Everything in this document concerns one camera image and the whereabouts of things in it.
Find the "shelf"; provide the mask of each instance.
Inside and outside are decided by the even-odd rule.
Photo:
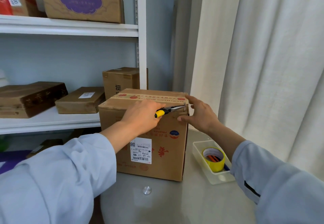
[[[58,114],[56,107],[52,107],[32,118],[0,118],[0,134],[28,133],[90,127],[100,127],[99,113]]]
[[[138,25],[0,15],[0,33],[138,37]]]

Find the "table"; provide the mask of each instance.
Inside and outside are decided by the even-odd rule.
[[[236,182],[211,185],[192,155],[192,143],[210,139],[189,130],[182,182],[117,173],[101,194],[105,224],[255,223],[255,204]],[[152,193],[144,195],[145,186]]]

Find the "light blue sleeve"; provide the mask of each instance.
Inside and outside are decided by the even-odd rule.
[[[0,175],[0,223],[89,223],[93,198],[115,181],[115,151],[106,137],[72,139]]]
[[[254,201],[258,224],[324,223],[324,182],[252,143],[241,143],[231,174]]]

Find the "white curtain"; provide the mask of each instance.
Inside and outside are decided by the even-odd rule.
[[[196,54],[191,94],[246,139],[324,180],[324,0],[240,0],[226,61],[210,55],[217,44]],[[226,69],[204,78],[202,64]]]

